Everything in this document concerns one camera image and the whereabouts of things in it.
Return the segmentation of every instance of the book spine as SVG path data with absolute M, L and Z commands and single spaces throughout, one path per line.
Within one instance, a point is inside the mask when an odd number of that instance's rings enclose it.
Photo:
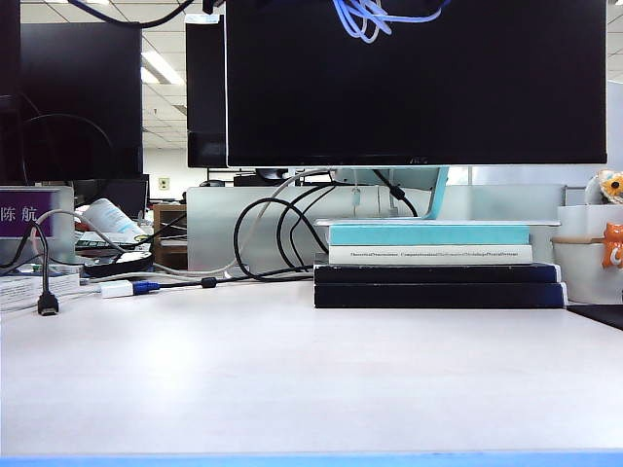
M 332 265 L 519 265 L 532 262 L 530 245 L 330 245 Z
M 507 266 L 362 266 L 315 265 L 316 283 L 525 283 L 560 282 L 555 265 Z
M 562 308 L 557 284 L 315 284 L 318 308 Z
M 522 225 L 409 225 L 329 228 L 331 245 L 525 245 L 530 228 Z

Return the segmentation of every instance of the white desk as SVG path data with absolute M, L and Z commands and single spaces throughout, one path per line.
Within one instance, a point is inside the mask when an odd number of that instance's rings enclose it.
M 2 450 L 623 448 L 623 333 L 564 310 L 316 310 L 312 285 L 2 326 Z

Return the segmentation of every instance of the ceiling light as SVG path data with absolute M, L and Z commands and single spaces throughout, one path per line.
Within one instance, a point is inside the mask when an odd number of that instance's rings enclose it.
M 160 84 L 160 81 L 158 80 L 158 78 L 156 78 L 154 74 L 151 71 L 149 71 L 147 68 L 145 68 L 144 66 L 140 67 L 140 79 L 146 85 L 159 85 Z
M 156 51 L 143 52 L 145 58 L 156 70 L 163 75 L 172 85 L 183 85 L 184 80 L 177 74 L 173 67 L 169 65 L 162 55 Z
M 220 15 L 207 15 L 205 13 L 187 13 L 184 17 L 186 24 L 218 24 L 220 20 Z

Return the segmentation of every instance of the plush toy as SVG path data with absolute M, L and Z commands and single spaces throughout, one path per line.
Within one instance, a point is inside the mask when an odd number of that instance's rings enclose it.
M 604 259 L 602 266 L 609 268 L 617 266 L 623 269 L 623 226 L 617 224 L 605 224 L 604 231 Z
M 587 204 L 623 204 L 623 172 L 600 170 L 584 192 Z

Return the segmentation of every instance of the blue cable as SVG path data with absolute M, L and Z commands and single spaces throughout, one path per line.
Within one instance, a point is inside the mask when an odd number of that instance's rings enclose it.
M 426 17 L 401 17 L 395 15 L 388 15 L 379 5 L 372 0 L 333 0 L 338 18 L 342 23 L 345 31 L 350 37 L 359 38 L 364 42 L 370 44 L 374 42 L 377 37 L 378 30 L 380 29 L 385 34 L 391 34 L 391 28 L 386 24 L 387 22 L 408 22 L 408 23 L 423 23 L 431 22 L 438 19 L 443 10 L 450 5 L 452 0 L 444 0 L 439 9 L 432 15 Z M 358 26 L 353 17 L 359 17 L 365 21 L 372 21 L 376 28 L 372 36 L 366 35 L 366 28 L 364 25 Z

